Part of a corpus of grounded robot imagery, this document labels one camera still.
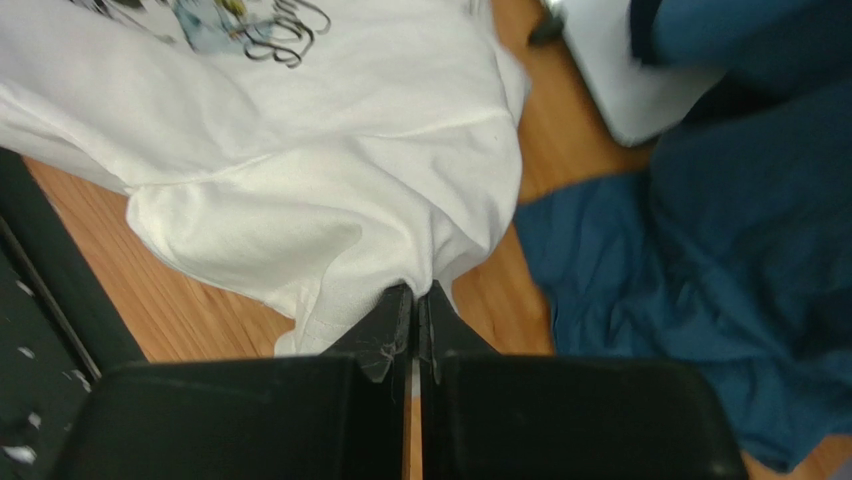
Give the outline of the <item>white floral print t-shirt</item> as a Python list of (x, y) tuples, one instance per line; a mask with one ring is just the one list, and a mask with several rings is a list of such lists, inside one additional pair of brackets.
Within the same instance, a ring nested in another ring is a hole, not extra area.
[(515, 212), (527, 77), (487, 1), (5, 1), (1, 144), (127, 197), (163, 263), (317, 353)]

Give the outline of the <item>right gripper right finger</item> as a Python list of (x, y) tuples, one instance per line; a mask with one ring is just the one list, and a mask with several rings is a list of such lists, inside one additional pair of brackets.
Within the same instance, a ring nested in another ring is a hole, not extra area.
[(744, 479), (695, 369), (663, 360), (503, 355), (434, 285), (417, 303), (427, 479)]

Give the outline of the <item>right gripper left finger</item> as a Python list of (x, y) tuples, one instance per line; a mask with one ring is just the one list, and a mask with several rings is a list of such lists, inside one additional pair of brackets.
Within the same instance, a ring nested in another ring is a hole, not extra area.
[(54, 479), (405, 479), (413, 296), (318, 355), (129, 365), (96, 385)]

